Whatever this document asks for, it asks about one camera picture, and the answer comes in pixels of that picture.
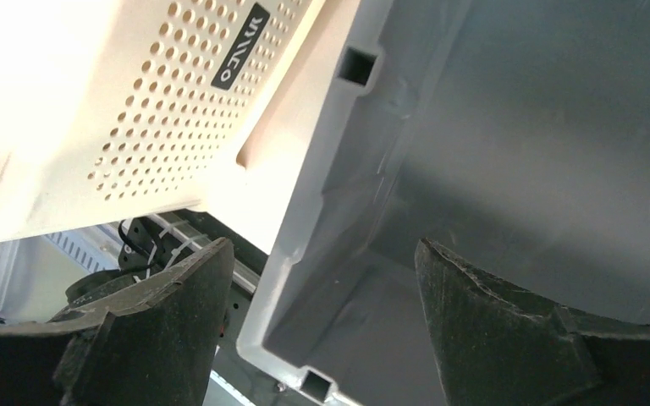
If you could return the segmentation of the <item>grey plastic storage bin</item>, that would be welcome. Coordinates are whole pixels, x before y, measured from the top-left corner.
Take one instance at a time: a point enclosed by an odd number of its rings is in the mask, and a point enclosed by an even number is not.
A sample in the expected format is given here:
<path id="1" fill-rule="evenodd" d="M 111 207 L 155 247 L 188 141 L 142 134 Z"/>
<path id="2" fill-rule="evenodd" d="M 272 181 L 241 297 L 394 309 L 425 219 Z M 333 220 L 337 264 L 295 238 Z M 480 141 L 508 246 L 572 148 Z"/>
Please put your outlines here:
<path id="1" fill-rule="evenodd" d="M 450 405 L 430 239 L 650 325 L 650 1 L 364 1 L 236 342 L 321 405 Z"/>

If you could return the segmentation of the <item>cream perforated plastic basket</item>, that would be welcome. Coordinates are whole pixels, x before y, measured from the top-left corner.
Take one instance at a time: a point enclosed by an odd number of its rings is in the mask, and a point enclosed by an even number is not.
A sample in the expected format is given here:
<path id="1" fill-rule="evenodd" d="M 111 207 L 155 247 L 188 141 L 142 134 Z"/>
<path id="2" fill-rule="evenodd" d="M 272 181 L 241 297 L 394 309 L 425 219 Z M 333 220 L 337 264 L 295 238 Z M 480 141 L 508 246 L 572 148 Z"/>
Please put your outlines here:
<path id="1" fill-rule="evenodd" d="M 0 242 L 206 210 L 356 1 L 0 1 Z"/>

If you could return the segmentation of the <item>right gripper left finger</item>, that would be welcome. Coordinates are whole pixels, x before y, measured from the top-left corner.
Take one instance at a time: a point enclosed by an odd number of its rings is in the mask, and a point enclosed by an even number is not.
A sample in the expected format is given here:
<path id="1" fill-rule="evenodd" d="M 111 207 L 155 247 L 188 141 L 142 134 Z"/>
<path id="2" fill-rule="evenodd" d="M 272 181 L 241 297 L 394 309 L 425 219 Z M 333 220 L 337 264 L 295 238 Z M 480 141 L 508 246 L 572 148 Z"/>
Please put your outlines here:
<path id="1" fill-rule="evenodd" d="M 46 322 L 0 326 L 0 405 L 200 405 L 231 286 L 220 239 Z"/>

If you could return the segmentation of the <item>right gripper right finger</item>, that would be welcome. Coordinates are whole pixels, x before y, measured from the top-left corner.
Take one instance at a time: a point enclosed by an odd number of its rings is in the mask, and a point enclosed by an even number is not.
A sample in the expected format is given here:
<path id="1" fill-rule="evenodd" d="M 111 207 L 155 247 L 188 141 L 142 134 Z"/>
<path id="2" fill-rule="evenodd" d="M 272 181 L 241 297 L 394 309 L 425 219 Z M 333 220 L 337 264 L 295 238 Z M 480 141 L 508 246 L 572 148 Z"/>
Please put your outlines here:
<path id="1" fill-rule="evenodd" d="M 650 325 L 559 304 L 422 239 L 415 272 L 450 405 L 650 405 Z"/>

